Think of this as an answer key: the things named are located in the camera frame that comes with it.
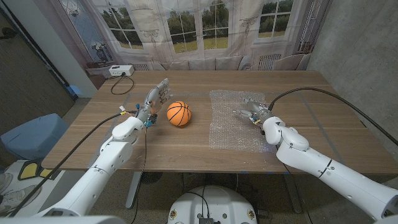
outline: radiator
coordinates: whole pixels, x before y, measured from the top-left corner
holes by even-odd
[[[135,71],[148,71],[148,65],[147,64],[133,64],[129,63],[129,65],[132,65]]]
[[[280,54],[260,56],[259,70],[272,70],[272,64],[280,59]]]

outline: grass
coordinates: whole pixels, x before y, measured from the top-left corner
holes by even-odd
[[[216,39],[215,38],[205,39],[204,45],[205,45],[205,50],[216,49]],[[184,43],[173,44],[173,46],[174,46],[174,52],[176,54],[182,52],[189,52],[192,50],[198,50],[197,41],[187,42],[187,49],[185,49]],[[227,37],[217,38],[217,49],[227,49],[227,48],[228,48],[228,38]]]
[[[122,48],[130,49],[130,45],[129,45],[129,44],[125,44],[125,43],[122,43],[122,42],[120,42],[120,41],[119,41],[119,44],[120,44],[120,46],[121,46]],[[144,49],[144,47],[143,47],[142,45],[131,45],[131,47],[132,47],[133,49],[139,49],[139,50]]]
[[[271,37],[272,32],[262,32],[259,33],[259,38]],[[275,31],[274,37],[285,35],[285,31]]]
[[[205,50],[210,50],[210,49],[216,49],[216,39],[212,38],[212,39],[204,39],[204,45],[205,45]],[[123,48],[130,48],[129,44],[125,44],[122,42],[119,42],[120,46]],[[144,49],[143,46],[141,45],[131,45],[131,47],[133,49]],[[221,38],[217,38],[217,49],[227,49],[228,48],[228,37],[221,37]],[[187,42],[187,49],[185,49],[185,44],[184,43],[177,43],[174,44],[174,52],[176,54],[178,53],[182,53],[182,52],[189,52],[192,50],[198,50],[198,43],[197,41],[191,41],[191,42]]]

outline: concrete wall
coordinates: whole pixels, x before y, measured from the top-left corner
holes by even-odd
[[[340,96],[398,139],[397,1],[333,0],[307,70],[321,72]],[[398,161],[398,147],[361,120]]]

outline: blue chair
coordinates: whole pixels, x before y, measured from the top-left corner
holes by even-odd
[[[54,113],[28,121],[0,138],[6,149],[18,158],[41,159],[67,129],[68,125]]]

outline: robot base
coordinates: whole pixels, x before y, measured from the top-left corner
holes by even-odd
[[[190,192],[203,194],[203,198],[208,203],[210,219],[207,219],[208,210],[205,201],[195,194],[185,193],[172,205],[168,224],[257,224],[251,204],[242,195],[231,189],[207,185],[204,193],[203,187],[197,187]]]

